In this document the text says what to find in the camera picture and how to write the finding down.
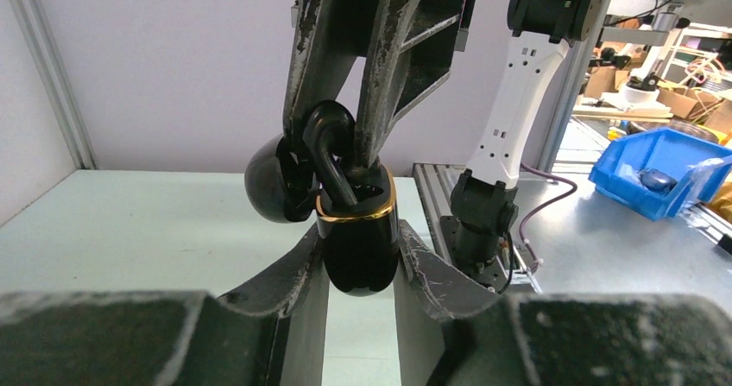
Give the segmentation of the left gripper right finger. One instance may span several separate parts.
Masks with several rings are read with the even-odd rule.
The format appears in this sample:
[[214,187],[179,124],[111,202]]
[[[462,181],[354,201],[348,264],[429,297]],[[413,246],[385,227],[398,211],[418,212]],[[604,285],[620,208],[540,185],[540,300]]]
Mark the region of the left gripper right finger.
[[405,385],[728,385],[731,321],[685,294],[497,294],[399,223]]

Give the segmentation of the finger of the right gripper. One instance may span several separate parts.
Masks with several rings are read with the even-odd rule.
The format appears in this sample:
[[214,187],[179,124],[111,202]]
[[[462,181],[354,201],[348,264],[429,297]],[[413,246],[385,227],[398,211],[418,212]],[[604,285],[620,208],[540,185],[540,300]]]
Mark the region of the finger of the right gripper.
[[283,130],[300,139],[311,108],[338,97],[362,52],[362,0],[299,0],[290,60]]
[[465,3],[378,0],[357,107],[357,166],[374,165],[395,124],[449,78]]

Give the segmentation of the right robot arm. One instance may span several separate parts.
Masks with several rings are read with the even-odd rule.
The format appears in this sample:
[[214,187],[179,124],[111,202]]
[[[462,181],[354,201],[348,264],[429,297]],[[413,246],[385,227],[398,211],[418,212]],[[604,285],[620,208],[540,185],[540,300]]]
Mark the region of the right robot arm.
[[[509,0],[511,36],[499,90],[480,140],[451,196],[457,222],[451,260],[471,272],[495,258],[517,214],[521,158],[546,89],[605,0]],[[395,124],[445,83],[464,48],[475,0],[297,0],[279,163],[284,211],[299,220],[317,205],[364,218],[354,189],[378,168]]]

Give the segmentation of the black earbud charging case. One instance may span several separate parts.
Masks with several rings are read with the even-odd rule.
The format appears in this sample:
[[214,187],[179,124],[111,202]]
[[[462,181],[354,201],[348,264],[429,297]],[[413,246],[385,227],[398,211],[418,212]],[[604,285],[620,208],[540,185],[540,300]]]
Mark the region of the black earbud charging case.
[[276,136],[249,160],[244,187],[251,205],[270,222],[298,223],[317,215],[323,263],[338,290],[369,296],[393,281],[398,214],[394,177],[383,165],[353,179],[358,203],[340,208],[308,162],[299,161],[283,137]]

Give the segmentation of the black earbud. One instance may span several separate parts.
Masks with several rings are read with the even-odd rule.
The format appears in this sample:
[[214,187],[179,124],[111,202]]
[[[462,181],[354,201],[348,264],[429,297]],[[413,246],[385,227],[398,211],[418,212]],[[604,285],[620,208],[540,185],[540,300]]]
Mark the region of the black earbud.
[[340,207],[355,206],[358,199],[337,163],[352,150],[355,120],[334,100],[324,100],[312,108],[302,140],[314,164],[314,171],[331,201]]

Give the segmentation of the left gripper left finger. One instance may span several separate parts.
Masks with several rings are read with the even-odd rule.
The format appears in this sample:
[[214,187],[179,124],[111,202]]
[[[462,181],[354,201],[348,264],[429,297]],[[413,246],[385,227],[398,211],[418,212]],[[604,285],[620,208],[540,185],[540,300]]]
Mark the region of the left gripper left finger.
[[318,232],[231,291],[1,298],[4,385],[318,385],[329,282]]

